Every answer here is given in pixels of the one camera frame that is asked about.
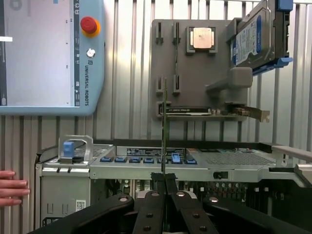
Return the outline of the person's hand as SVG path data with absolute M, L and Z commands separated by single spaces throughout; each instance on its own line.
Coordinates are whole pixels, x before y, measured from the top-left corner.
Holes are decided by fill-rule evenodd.
M 13 179 L 14 171 L 0 172 L 0 207 L 12 207 L 22 203 L 22 198 L 30 194 L 26 180 Z

